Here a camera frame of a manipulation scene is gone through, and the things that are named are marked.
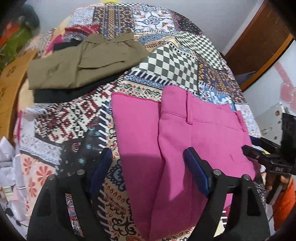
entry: bed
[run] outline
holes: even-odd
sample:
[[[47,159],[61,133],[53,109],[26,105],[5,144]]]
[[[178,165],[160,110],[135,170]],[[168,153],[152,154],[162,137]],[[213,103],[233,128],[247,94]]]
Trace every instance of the bed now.
[[[42,40],[32,42],[29,48],[42,46],[42,57],[50,42],[62,35],[65,41],[82,40],[81,33],[66,31],[73,26],[99,25],[99,34],[113,38],[119,33],[133,31],[135,40],[143,44],[152,55],[126,71],[116,81],[99,86],[91,93],[71,102],[34,104],[28,81],[23,85],[18,102],[22,116],[15,128],[20,142],[22,171],[28,190],[26,210],[31,215],[38,194],[48,175],[71,175],[83,168],[88,150],[99,146],[113,152],[113,164],[108,171],[97,202],[93,203],[98,219],[111,240],[142,241],[131,213],[128,194],[122,176],[116,130],[110,108],[111,94],[122,92],[141,98],[161,100],[162,88],[177,85],[190,90],[203,101],[215,104],[229,103],[240,110],[249,134],[260,137],[252,112],[231,70],[220,53],[202,31],[188,18],[165,8],[146,4],[97,4],[75,10],[57,29]],[[182,81],[170,78],[170,65],[156,64],[159,55],[181,56],[183,61],[195,63],[183,72]],[[264,187],[255,183],[265,202]],[[67,195],[69,215],[74,232],[83,235],[75,215],[71,195]],[[229,209],[222,221],[227,222]],[[162,240],[186,241],[194,227]]]

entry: pink trousers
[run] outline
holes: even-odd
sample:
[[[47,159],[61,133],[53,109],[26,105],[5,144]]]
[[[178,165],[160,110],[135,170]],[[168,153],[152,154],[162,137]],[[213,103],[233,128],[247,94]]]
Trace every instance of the pink trousers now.
[[[133,219],[144,239],[177,234],[201,216],[207,199],[184,163],[186,148],[194,147],[226,175],[255,177],[253,163],[241,150],[251,145],[246,124],[228,104],[203,102],[167,86],[161,103],[114,93],[111,105]],[[224,206],[230,203],[228,194]]]

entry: wooden door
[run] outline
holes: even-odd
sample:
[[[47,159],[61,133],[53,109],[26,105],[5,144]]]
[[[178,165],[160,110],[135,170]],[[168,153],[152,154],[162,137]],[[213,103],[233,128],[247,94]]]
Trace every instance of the wooden door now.
[[[243,34],[226,54],[234,75],[258,71],[280,48],[290,32],[276,10],[264,1]]]

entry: pant pocket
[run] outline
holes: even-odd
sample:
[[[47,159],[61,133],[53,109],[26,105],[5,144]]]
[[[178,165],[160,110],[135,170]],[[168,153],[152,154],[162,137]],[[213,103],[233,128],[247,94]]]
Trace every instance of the pant pocket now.
[[[98,69],[114,63],[125,62],[126,48],[123,43],[90,44],[82,54],[78,65],[81,69]]]

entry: checkered pattern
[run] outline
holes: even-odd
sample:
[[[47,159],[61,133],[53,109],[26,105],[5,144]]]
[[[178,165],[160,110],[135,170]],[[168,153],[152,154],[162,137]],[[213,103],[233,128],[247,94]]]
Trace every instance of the checkered pattern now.
[[[133,67],[132,71],[137,69],[169,80],[170,84],[197,91],[198,61],[190,54],[182,53],[173,43],[167,42],[159,47],[138,66]]]
[[[139,10],[143,10],[143,6],[147,6],[146,4],[143,4],[143,3],[110,3],[110,5],[130,7],[132,9],[139,9]]]
[[[220,54],[205,35],[177,32],[174,37],[185,47],[200,54],[214,69],[223,70]]]

